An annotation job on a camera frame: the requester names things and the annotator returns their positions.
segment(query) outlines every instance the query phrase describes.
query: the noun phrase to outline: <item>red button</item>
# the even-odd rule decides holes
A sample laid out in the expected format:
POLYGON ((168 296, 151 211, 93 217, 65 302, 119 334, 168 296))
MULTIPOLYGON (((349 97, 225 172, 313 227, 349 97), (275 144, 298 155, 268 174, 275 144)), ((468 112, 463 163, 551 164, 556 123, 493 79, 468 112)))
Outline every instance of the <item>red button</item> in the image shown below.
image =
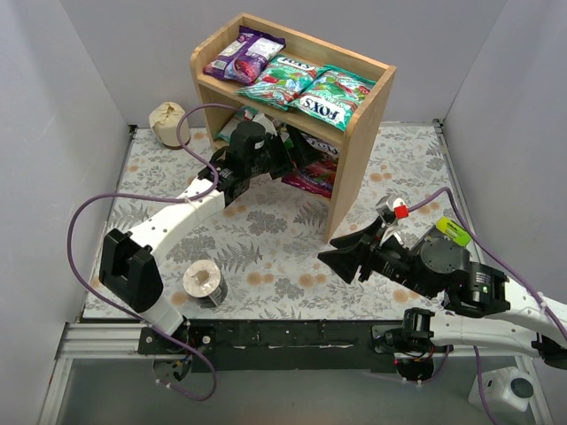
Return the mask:
POLYGON ((396 219, 405 219, 409 216, 408 206, 407 205, 400 205, 396 206, 393 209, 394 213, 396 214, 396 219))

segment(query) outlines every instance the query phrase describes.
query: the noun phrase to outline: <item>shelf board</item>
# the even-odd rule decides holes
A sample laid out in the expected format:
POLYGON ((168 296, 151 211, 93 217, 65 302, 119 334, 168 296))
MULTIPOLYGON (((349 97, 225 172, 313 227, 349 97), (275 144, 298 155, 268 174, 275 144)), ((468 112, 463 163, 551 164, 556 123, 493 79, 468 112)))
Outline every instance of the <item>shelf board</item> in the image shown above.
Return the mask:
POLYGON ((311 117, 292 107, 290 107, 288 111, 282 111, 270 106, 269 104, 257 102, 249 97, 237 95, 235 92, 243 87, 242 84, 233 81, 217 80, 216 78, 203 73, 198 73, 197 83, 226 97, 237 100, 241 104, 251 106, 260 112, 264 112, 277 120, 299 128, 310 135, 319 137, 337 148, 340 148, 343 145, 345 133, 322 120, 311 117))

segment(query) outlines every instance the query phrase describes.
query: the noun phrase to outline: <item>table surface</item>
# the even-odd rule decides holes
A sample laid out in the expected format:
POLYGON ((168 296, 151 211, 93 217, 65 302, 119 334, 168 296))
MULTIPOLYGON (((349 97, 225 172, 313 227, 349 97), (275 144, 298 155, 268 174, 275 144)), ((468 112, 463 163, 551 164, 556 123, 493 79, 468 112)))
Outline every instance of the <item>table surface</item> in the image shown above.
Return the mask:
MULTIPOLYGON (((191 130, 190 147, 206 158, 212 151, 204 129, 191 130)), ((202 169, 185 151, 163 148, 150 129, 138 129, 125 164, 119 191, 176 197, 202 169)), ((376 218, 375 204, 397 193, 409 205, 443 186, 452 186, 433 126, 383 125, 377 137, 359 196, 335 232, 342 236, 376 218)), ((147 220, 163 204, 118 199, 107 229, 126 231, 147 220)), ((322 235, 329 202, 261 176, 223 212, 193 229, 169 252, 159 270, 165 294, 193 319, 399 319, 410 307, 439 309, 428 300, 378 274, 367 282, 342 282, 317 259, 330 249, 322 235), (198 259, 213 259, 229 285, 224 302, 213 309, 198 306, 183 289, 183 274, 198 259)), ((454 219, 445 196, 404 220, 400 235, 412 246, 442 216, 454 219)), ((91 284, 120 302, 96 276, 91 284)), ((89 295, 85 319, 127 317, 89 295)))

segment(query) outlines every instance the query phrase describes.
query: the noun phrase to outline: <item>neon green label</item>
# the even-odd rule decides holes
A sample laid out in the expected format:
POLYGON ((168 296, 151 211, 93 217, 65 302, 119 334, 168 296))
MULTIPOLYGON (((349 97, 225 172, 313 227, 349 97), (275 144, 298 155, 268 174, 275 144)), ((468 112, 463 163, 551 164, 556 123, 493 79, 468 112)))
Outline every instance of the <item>neon green label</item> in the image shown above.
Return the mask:
POLYGON ((453 240, 453 242, 455 242, 459 246, 467 246, 467 244, 470 242, 470 235, 467 233, 467 231, 447 217, 443 217, 441 220, 439 220, 435 227, 440 232, 449 236, 453 240))

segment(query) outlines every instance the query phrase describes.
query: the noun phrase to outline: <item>purple candy bag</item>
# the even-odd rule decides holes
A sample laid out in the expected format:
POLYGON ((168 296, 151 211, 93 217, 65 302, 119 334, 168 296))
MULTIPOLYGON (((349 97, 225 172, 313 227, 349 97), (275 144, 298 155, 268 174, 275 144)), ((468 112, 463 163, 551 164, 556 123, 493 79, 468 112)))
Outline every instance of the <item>purple candy bag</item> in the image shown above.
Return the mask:
POLYGON ((285 39, 240 26, 238 38, 225 48, 204 73, 219 80, 252 84, 272 58, 285 47, 285 39))

